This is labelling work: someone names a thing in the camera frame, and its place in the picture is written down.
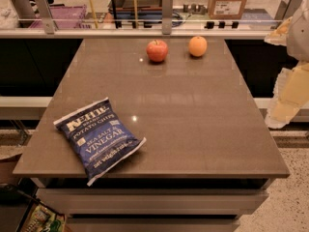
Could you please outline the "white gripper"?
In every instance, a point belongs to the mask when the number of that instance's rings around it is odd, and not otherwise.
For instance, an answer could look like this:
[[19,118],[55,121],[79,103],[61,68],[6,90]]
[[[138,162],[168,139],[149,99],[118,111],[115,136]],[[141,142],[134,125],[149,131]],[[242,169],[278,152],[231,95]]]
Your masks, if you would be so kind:
[[277,76],[265,122],[271,129],[281,129],[309,102],[309,0],[302,0],[293,17],[267,34],[264,42],[286,46],[290,56],[304,61],[291,70],[283,68]]

